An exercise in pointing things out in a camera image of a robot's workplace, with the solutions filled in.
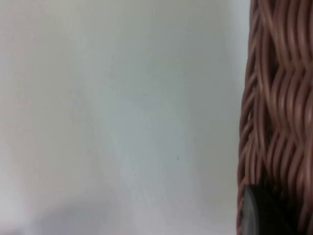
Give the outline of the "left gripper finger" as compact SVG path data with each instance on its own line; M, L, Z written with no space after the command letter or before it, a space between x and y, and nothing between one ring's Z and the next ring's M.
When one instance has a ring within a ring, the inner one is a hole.
M243 235L290 235L282 213L262 188L250 185L245 188L241 219Z

